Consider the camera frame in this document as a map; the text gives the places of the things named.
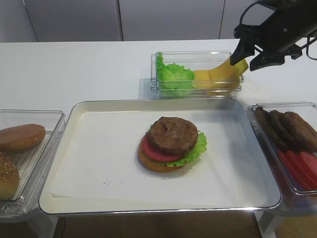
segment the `tomato slice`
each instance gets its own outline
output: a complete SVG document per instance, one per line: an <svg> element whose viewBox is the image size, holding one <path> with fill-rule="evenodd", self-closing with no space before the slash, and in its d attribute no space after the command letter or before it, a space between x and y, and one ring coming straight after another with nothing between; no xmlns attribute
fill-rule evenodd
<svg viewBox="0 0 317 238"><path fill-rule="evenodd" d="M307 170L303 163L301 162L301 158L293 151L287 151L285 153L285 157L288 160L290 166L292 166L297 173L302 177L302 179L312 188L317 189L317 180L315 180L315 176L311 171Z"/></svg>
<svg viewBox="0 0 317 238"><path fill-rule="evenodd" d="M306 181L297 173L297 171L290 165L288 159L285 157L283 152L278 151L278 156L282 161L282 164L286 167L289 171L291 176L297 181L297 183L304 189L304 190L312 190L312 188L306 183Z"/></svg>
<svg viewBox="0 0 317 238"><path fill-rule="evenodd" d="M301 152L299 159L304 169L317 181L317 158L307 152Z"/></svg>
<svg viewBox="0 0 317 238"><path fill-rule="evenodd" d="M182 158L179 155L166 155L156 150L149 141L149 136L146 134L142 141L142 150L146 156L150 159L158 161L158 162L172 162Z"/></svg>

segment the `robotic arm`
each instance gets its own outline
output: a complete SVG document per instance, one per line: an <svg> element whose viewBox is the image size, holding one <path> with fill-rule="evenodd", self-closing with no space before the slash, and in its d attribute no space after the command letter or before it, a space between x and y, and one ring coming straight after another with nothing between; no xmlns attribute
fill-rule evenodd
<svg viewBox="0 0 317 238"><path fill-rule="evenodd" d="M302 56L306 48L309 58L309 45L317 41L310 38L317 33L317 0L280 0L278 3L258 1L250 5L241 15L240 24L234 30L239 44L230 58L235 65L246 57L260 54L250 62L250 71L272 65L285 63L285 56L293 60ZM262 4L275 9L275 12L261 25L252 26L242 23L244 15L254 5ZM307 37L307 44L298 46L295 43Z"/></svg>

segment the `clear plastic bin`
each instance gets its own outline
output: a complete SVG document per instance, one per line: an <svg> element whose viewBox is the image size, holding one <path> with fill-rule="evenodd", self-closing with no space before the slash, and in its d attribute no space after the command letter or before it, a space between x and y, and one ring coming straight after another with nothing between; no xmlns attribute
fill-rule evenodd
<svg viewBox="0 0 317 238"><path fill-rule="evenodd" d="M257 104L248 107L248 118L251 122L255 135L269 161L271 170L280 186L283 195L283 201L287 205L317 205L317 190L305 190L298 181L292 176L291 171L285 165L285 162L279 157L279 149L269 137L265 134L262 125L256 119L254 111L262 107L270 112L277 110L279 112L295 112L308 122L315 130L317 129L317 105L310 102L294 103L275 103L275 104Z"/></svg>
<svg viewBox="0 0 317 238"><path fill-rule="evenodd" d="M0 200L0 222L26 220L38 207L53 154L65 129L64 113L60 111L0 110L0 129L32 123L44 126L46 135L29 151L6 153L18 168L20 183L10 200Z"/></svg>
<svg viewBox="0 0 317 238"><path fill-rule="evenodd" d="M173 81L158 77L157 59L161 52L152 55L151 91L160 99L165 98L236 98L242 90L243 76L226 80L213 79L206 76L206 80ZM162 52L163 63L177 64L185 69L210 70L224 63L230 56L230 51L193 51L193 52Z"/></svg>

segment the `green lettuce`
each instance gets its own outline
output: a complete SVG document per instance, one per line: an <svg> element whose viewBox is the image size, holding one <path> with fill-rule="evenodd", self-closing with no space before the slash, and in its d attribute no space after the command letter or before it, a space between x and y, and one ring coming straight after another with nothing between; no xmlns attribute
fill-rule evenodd
<svg viewBox="0 0 317 238"><path fill-rule="evenodd" d="M186 96L194 88L194 72L175 63L165 65L162 52L157 56L157 74L160 90L165 90L167 96Z"/></svg>
<svg viewBox="0 0 317 238"><path fill-rule="evenodd" d="M196 143L195 148L188 152L182 159L163 163L166 164L168 167L173 166L184 166L185 164L193 162L196 158L200 156L200 154L204 153L207 150L207 139L204 133L200 133L198 135L198 141Z"/></svg>

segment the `white table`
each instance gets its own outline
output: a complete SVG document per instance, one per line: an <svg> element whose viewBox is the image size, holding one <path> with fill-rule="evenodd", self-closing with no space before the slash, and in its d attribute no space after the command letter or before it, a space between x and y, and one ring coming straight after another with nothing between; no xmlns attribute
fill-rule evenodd
<svg viewBox="0 0 317 238"><path fill-rule="evenodd" d="M86 100L148 99L151 54L233 52L237 42L2 43L0 108L62 110L67 118L75 104ZM317 55L317 47L313 46L311 52ZM298 60L287 58L283 66L247 72L238 100L245 108L255 103L317 102L316 68L316 61L303 56ZM274 227L276 217L269 220L269 227Z"/></svg>

